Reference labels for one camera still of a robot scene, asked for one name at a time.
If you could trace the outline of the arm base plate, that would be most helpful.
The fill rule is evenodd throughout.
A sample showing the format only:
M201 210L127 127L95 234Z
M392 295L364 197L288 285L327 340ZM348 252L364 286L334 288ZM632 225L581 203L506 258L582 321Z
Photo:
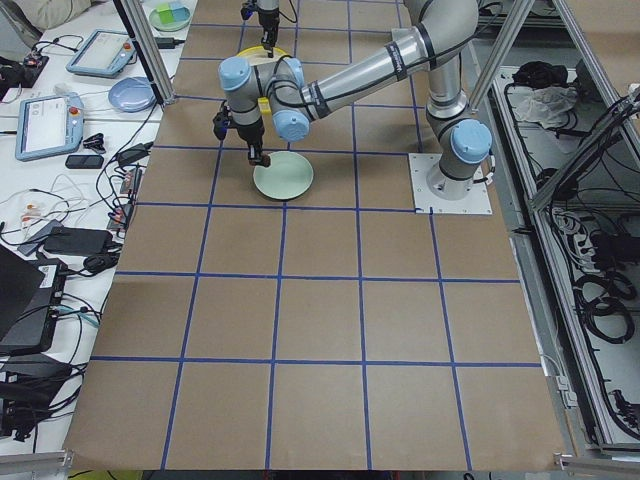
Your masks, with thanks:
M435 215L492 215L488 187L478 166L472 179L452 180L440 170L440 154L408 155L414 211Z

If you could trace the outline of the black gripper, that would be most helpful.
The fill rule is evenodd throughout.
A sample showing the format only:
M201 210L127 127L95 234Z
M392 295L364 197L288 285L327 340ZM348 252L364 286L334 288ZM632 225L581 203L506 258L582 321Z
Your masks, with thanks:
M268 49L268 57L274 58L275 55L275 43L277 42L279 33L279 9L266 10L263 8L258 9L259 23L263 29L261 45L263 48Z
M250 165L263 163L263 135L264 123L262 117L249 125L237 123L231 109L223 101L216 115L213 117L213 133L215 137L222 141L226 138L229 130L236 130L239 137L247 143L247 158Z

